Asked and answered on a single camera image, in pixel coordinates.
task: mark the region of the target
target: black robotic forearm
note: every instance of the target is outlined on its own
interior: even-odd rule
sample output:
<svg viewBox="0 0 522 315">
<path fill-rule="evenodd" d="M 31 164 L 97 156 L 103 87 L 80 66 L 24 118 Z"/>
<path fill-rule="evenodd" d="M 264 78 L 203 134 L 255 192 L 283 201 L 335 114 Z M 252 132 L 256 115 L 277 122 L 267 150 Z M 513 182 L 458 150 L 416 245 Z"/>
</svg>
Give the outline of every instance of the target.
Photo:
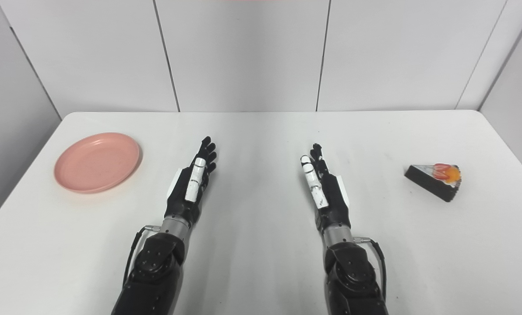
<svg viewBox="0 0 522 315">
<path fill-rule="evenodd" d="M 216 168 L 214 149 L 215 144 L 206 137 L 191 165 L 181 170 L 167 199 L 162 225 L 153 227 L 158 233 L 146 239 L 137 255 L 112 315 L 166 315 L 172 307 L 185 260 L 185 240 L 199 220 L 198 205 L 208 176 Z"/>
<path fill-rule="evenodd" d="M 146 239 L 112 315 L 166 315 L 175 298 L 183 241 L 168 233 Z"/>
<path fill-rule="evenodd" d="M 388 315 L 367 252 L 353 242 L 349 208 L 337 177 L 329 173 L 321 146 L 315 144 L 310 154 L 311 159 L 303 157 L 301 163 L 317 205 L 316 227 L 327 247 L 324 266 L 329 311 L 331 315 Z M 314 191 L 317 189 L 324 197 Z"/>
</svg>

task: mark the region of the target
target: robot finger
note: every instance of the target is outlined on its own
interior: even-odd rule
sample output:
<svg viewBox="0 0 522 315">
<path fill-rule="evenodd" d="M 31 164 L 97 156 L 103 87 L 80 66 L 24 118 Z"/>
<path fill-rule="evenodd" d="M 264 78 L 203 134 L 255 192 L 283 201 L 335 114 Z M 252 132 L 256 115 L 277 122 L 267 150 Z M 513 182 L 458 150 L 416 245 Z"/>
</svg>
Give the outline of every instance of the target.
<svg viewBox="0 0 522 315">
<path fill-rule="evenodd" d="M 306 177 L 307 185 L 310 188 L 311 197 L 314 199 L 315 205 L 318 209 L 328 207 L 329 203 L 327 202 L 327 198 L 323 193 L 321 182 L 319 182 L 319 178 L 317 177 L 317 173 L 313 164 L 311 163 L 311 159 L 309 156 L 303 155 L 300 158 L 300 163 L 302 165 L 303 173 Z"/>
<path fill-rule="evenodd" d="M 215 144 L 214 142 L 211 142 L 211 144 L 209 144 L 209 145 L 207 146 L 207 151 L 208 151 L 209 154 L 212 153 L 212 152 L 214 152 L 215 149 L 216 149 L 216 144 Z"/>
<path fill-rule="evenodd" d="M 216 163 L 208 164 L 207 172 L 210 175 L 216 169 Z"/>
<path fill-rule="evenodd" d="M 212 152 L 208 155 L 208 158 L 207 158 L 207 165 L 208 167 L 210 168 L 210 164 L 216 159 L 216 152 Z"/>
</svg>

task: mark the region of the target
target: panel seam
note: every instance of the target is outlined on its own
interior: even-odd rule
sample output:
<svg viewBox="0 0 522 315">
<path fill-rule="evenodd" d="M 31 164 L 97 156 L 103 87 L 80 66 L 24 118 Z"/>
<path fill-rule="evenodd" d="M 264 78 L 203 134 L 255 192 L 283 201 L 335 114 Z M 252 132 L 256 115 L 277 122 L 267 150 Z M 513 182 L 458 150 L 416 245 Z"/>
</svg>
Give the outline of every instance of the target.
<svg viewBox="0 0 522 315">
<path fill-rule="evenodd" d="M 317 99 L 315 100 L 315 111 L 319 108 L 319 92 L 321 91 L 321 77 L 323 76 L 323 61 L 325 60 L 325 45 L 327 44 L 327 30 L 329 29 L 329 14 L 331 13 L 331 0 L 327 8 L 327 20 L 325 21 L 325 36 L 323 37 L 323 53 L 321 54 L 321 68 L 319 69 L 319 84 L 317 84 Z"/>
<path fill-rule="evenodd" d="M 175 82 L 173 81 L 173 74 L 171 72 L 171 64 L 169 64 L 169 58 L 167 56 L 166 40 L 163 37 L 162 23 L 159 20 L 158 6 L 156 5 L 155 0 L 152 0 L 152 3 L 154 4 L 154 12 L 156 15 L 156 20 L 158 22 L 159 36 L 162 40 L 163 54 L 166 56 L 167 70 L 169 71 L 169 80 L 171 80 L 171 88 L 173 89 L 173 97 L 175 97 L 175 105 L 177 106 L 177 111 L 179 113 L 181 113 L 181 109 L 179 108 L 179 100 L 177 99 L 177 92 L 175 91 Z"/>
<path fill-rule="evenodd" d="M 499 16 L 497 16 L 497 20 L 495 20 L 495 24 L 493 25 L 493 28 L 491 29 L 491 32 L 489 33 L 489 37 L 487 37 L 487 41 L 483 45 L 483 49 L 481 50 L 481 53 L 479 54 L 479 58 L 477 58 L 477 61 L 475 62 L 475 65 L 473 66 L 473 70 L 471 70 L 471 74 L 469 75 L 469 78 L 467 78 L 466 85 L 463 87 L 462 93 L 459 95 L 458 102 L 455 104 L 454 109 L 457 109 L 459 106 L 459 102 L 461 102 L 463 98 L 463 94 L 465 94 L 467 90 L 467 86 L 469 85 L 469 82 L 471 81 L 471 78 L 473 77 L 473 74 L 475 73 L 475 69 L 477 69 L 477 65 L 481 61 L 481 58 L 483 57 L 483 52 L 485 52 L 485 49 L 487 48 L 487 45 L 489 44 L 489 41 L 491 40 L 491 36 L 493 36 L 493 32 L 495 31 L 495 28 L 497 28 L 497 24 L 499 23 L 499 20 L 501 19 L 501 15 L 504 12 L 504 9 L 506 8 L 506 5 L 508 3 L 508 0 L 505 0 L 503 7 L 501 8 L 501 11 L 499 12 Z"/>
</svg>

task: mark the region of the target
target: black finger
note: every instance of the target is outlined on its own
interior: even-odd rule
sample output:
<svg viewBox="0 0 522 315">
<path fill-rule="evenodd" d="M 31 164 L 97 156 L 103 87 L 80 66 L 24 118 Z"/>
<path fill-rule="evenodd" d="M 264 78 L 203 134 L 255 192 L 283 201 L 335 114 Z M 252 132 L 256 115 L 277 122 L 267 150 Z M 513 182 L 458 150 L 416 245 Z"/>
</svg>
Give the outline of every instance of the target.
<svg viewBox="0 0 522 315">
<path fill-rule="evenodd" d="M 208 158 L 207 158 L 207 165 L 211 164 L 215 159 L 216 159 L 216 152 L 209 154 Z"/>
<path fill-rule="evenodd" d="M 211 163 L 208 165 L 207 171 L 211 174 L 216 169 L 216 163 Z"/>
<path fill-rule="evenodd" d="M 207 136 L 203 139 L 203 142 L 201 143 L 201 149 L 204 148 L 204 147 L 207 147 L 209 143 L 211 143 L 212 140 L 211 140 L 211 137 L 210 136 Z"/>
<path fill-rule="evenodd" d="M 318 161 L 323 159 L 323 154 L 321 153 L 321 145 L 314 143 L 313 149 L 310 150 L 310 154 L 314 160 Z"/>
<path fill-rule="evenodd" d="M 205 188 L 207 188 L 207 186 L 208 186 L 208 175 L 204 175 L 203 182 L 201 183 L 201 188 L 203 189 L 203 191 L 205 190 Z"/>
<path fill-rule="evenodd" d="M 317 165 L 315 170 L 317 171 L 317 175 L 319 176 L 319 178 L 321 178 L 325 174 L 329 174 L 329 169 L 327 169 L 327 163 L 325 163 L 324 159 L 320 159 L 316 163 Z"/>
<path fill-rule="evenodd" d="M 201 148 L 199 152 L 197 153 L 196 158 L 201 158 L 203 160 L 206 160 L 208 158 L 208 151 L 207 148 Z"/>
<path fill-rule="evenodd" d="M 207 151 L 208 151 L 209 153 L 215 151 L 215 149 L 216 149 L 216 145 L 214 144 L 214 142 L 211 142 L 211 144 L 209 144 L 209 145 L 207 146 Z"/>
</svg>

